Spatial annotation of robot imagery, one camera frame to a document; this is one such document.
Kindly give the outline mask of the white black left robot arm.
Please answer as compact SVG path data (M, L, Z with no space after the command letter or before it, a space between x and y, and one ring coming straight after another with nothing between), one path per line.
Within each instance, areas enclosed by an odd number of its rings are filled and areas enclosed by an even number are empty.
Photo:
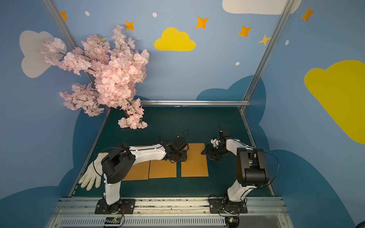
M172 142L161 141L150 146L115 148L101 161L105 179L103 193L105 203L110 206L120 200L121 181L134 165L154 160L185 162L188 150L188 143L180 136Z

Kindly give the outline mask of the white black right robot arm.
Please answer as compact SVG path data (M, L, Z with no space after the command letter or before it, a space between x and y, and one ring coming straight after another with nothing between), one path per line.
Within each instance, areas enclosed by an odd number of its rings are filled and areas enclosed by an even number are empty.
M252 190L266 186L269 183L268 166L265 152L251 147L239 139L232 138L229 131L221 130L219 136L211 139L202 155L208 159L219 161L224 154L236 156L236 181L228 188L225 201L240 202Z

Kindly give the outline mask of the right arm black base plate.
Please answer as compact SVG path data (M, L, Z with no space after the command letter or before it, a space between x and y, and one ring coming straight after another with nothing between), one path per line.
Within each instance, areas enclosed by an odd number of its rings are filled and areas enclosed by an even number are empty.
M226 198L209 198L209 209L211 214L245 214L248 213L247 201L233 202Z

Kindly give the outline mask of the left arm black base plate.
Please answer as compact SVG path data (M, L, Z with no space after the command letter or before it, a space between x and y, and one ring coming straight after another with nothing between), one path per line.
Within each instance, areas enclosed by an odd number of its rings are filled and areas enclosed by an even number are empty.
M135 204L135 199L120 199L116 203L108 205L102 198L97 203L95 214L133 214Z

